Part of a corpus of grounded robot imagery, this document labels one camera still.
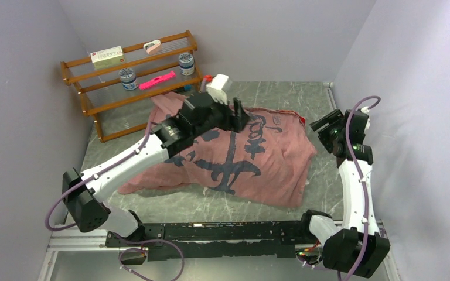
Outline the pink red patterned pillowcase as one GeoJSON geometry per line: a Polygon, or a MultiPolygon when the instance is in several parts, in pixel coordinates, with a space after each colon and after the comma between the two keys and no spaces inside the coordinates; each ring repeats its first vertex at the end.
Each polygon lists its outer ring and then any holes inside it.
{"type": "Polygon", "coordinates": [[[247,108],[239,133],[213,129],[170,159],[124,183],[120,194],[198,184],[213,191],[277,207],[302,204],[314,145],[297,112],[247,108]]]}

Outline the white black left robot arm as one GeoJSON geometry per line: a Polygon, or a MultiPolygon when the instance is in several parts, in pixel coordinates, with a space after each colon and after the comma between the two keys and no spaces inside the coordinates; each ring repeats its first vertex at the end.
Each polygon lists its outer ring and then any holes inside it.
{"type": "Polygon", "coordinates": [[[62,202],[73,217],[74,226],[86,233],[100,229],[109,221],[118,223],[118,233],[129,246],[139,245],[144,229],[129,211],[117,211],[104,201],[138,173],[158,165],[191,147],[194,140],[212,129],[241,132],[249,116],[241,101],[199,93],[184,99],[181,109],[153,128],[128,149],[83,172],[71,168],[63,173],[62,202]]]}

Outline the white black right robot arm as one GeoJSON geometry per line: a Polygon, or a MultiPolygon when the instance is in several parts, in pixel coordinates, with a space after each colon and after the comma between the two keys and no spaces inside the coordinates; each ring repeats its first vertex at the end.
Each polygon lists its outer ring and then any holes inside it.
{"type": "Polygon", "coordinates": [[[307,243],[317,239],[324,267],[370,278],[387,256],[390,242],[380,234],[373,211],[373,150],[363,143],[369,116],[336,109],[310,127],[336,157],[343,187],[343,219],[338,226],[329,214],[309,210],[305,214],[308,221],[298,228],[299,237],[307,243]]]}

